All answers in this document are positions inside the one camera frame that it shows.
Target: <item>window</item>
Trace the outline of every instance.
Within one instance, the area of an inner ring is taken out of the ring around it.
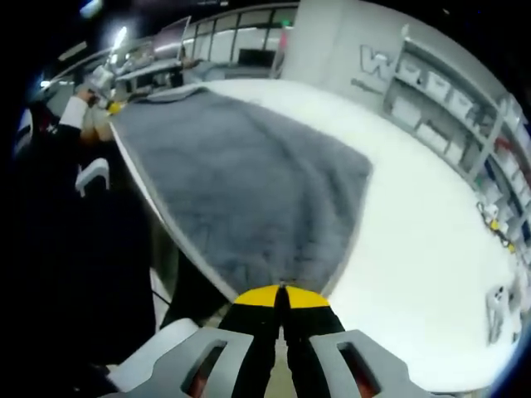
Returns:
[[[192,56],[193,39],[184,39],[183,46],[184,46],[184,51],[186,52],[186,56],[188,57]]]
[[[269,36],[267,37],[267,43],[265,44],[265,49],[276,51],[280,43],[281,34],[282,29],[280,28],[270,29]]]
[[[269,22],[269,15],[271,15],[271,10],[246,12],[245,14],[241,14],[240,26],[244,27],[267,23]]]
[[[183,39],[193,39],[194,36],[196,36],[196,26],[188,25],[186,31],[184,32]]]
[[[211,35],[202,35],[196,38],[196,47],[193,52],[193,58],[208,59],[208,49],[210,47]]]
[[[236,27],[236,21],[238,14],[232,14],[228,17],[219,18],[216,21],[216,32],[223,32],[228,29],[234,29]]]
[[[278,10],[275,10],[275,15],[273,16],[273,23],[282,23],[284,21],[289,21],[290,25],[293,26],[296,13],[296,8],[279,8]]]
[[[261,50],[264,46],[265,38],[266,29],[258,29],[257,27],[244,27],[242,29],[238,29],[236,41],[234,43],[234,54],[232,54],[232,61],[238,62],[240,49]]]
[[[203,35],[205,33],[210,34],[212,32],[212,28],[213,27],[214,27],[214,22],[213,21],[204,22],[201,25],[199,25],[199,27],[197,28],[197,34],[198,35]]]
[[[212,62],[230,62],[232,40],[235,34],[234,29],[214,33],[212,38],[212,51],[210,61]]]

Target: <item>cable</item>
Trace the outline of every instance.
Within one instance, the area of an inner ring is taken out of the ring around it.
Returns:
[[[154,294],[155,296],[157,296],[159,299],[161,299],[161,300],[162,300],[163,302],[165,302],[167,305],[171,305],[171,303],[170,303],[167,299],[165,299],[163,296],[161,296],[160,294],[158,294],[158,293],[155,292],[154,290],[151,290],[151,291],[153,292],[153,294]]]

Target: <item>white tabletop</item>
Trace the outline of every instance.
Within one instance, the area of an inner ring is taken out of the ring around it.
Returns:
[[[369,158],[363,216],[331,289],[332,309],[346,329],[365,332],[405,361],[411,379],[428,391],[489,385],[514,344],[505,323],[500,340],[487,347],[485,294],[514,274],[466,182],[409,134],[337,95],[282,80],[199,85],[307,124]]]
[[[180,65],[181,65],[181,61],[177,61],[177,59],[155,61],[153,64],[149,66],[145,66],[144,68],[134,70],[132,72],[126,73],[125,75],[122,75],[116,78],[116,81],[131,80],[139,76],[163,72],[165,70],[172,69]]]

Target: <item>white chair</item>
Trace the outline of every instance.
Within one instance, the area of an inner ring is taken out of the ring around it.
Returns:
[[[198,329],[193,320],[188,318],[170,323],[112,370],[109,379],[123,392],[133,390],[151,377],[153,366],[162,355],[192,336]]]
[[[81,197],[85,197],[85,187],[96,177],[103,177],[105,188],[109,190],[109,163],[103,158],[96,159],[84,170],[81,170],[80,167],[80,172],[76,179],[76,190]]]

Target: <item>shelf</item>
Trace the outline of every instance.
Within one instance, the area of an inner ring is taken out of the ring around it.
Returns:
[[[393,118],[390,114],[386,113],[385,111],[382,112],[383,118],[389,120],[391,123],[395,124],[400,129],[406,131],[409,133],[413,138],[415,138],[417,141],[419,141],[422,145],[427,146],[435,155],[437,155],[441,160],[443,160],[448,166],[454,169],[454,171],[459,174],[465,181],[469,182],[469,178],[466,175],[466,173],[461,170],[458,166],[456,166],[453,163],[450,163],[448,159],[446,158],[445,154],[441,151],[438,151],[436,148],[434,148],[430,143],[428,143],[426,140],[422,139],[417,135],[417,132],[408,126],[407,124],[403,123],[399,119]]]
[[[479,87],[472,79],[469,79],[458,67],[445,61],[443,56],[440,56],[436,49],[430,48],[425,44],[415,41],[410,37],[406,37],[404,41],[405,52],[411,53],[414,56],[424,60],[430,65],[434,65],[440,72],[456,82],[459,88],[472,95],[476,100],[480,100],[483,105],[488,105],[494,108],[496,112],[499,111],[499,106]]]
[[[445,103],[440,102],[439,99],[435,98],[433,95],[431,95],[428,91],[424,89],[421,85],[417,85],[415,83],[412,83],[410,81],[407,81],[406,79],[402,78],[400,75],[396,74],[395,79],[400,80],[402,83],[409,85],[413,89],[419,91],[420,93],[424,94],[426,97],[428,97],[430,100],[436,102],[438,105],[440,105],[446,112],[451,114],[457,121],[461,123],[468,131],[472,133],[475,139],[477,139],[481,145],[485,145],[486,138],[481,135],[479,131],[475,131],[472,126],[469,126],[460,116],[456,115],[454,111],[452,111],[450,108],[446,106]]]
[[[524,146],[520,143],[516,133],[507,125],[505,120],[502,124],[501,131],[502,133],[507,133],[507,135],[509,135],[509,141],[516,152],[518,159],[522,159],[524,161],[525,168],[527,168],[527,170],[531,170],[531,153],[528,153],[527,148],[524,148]]]
[[[507,174],[505,174],[505,170],[501,166],[502,162],[499,160],[498,155],[496,155],[496,153],[491,153],[490,157],[494,159],[494,162],[497,164],[499,170],[501,171],[501,174],[504,176],[504,179],[507,181],[510,190],[513,192],[512,197],[515,198],[515,201],[517,205],[519,206],[519,209],[522,211],[523,214],[526,214],[526,212],[529,212],[529,209],[527,209],[526,206],[524,206],[524,204],[520,201],[520,197],[518,193],[516,192],[516,189],[514,188],[513,181],[509,177],[507,177]]]

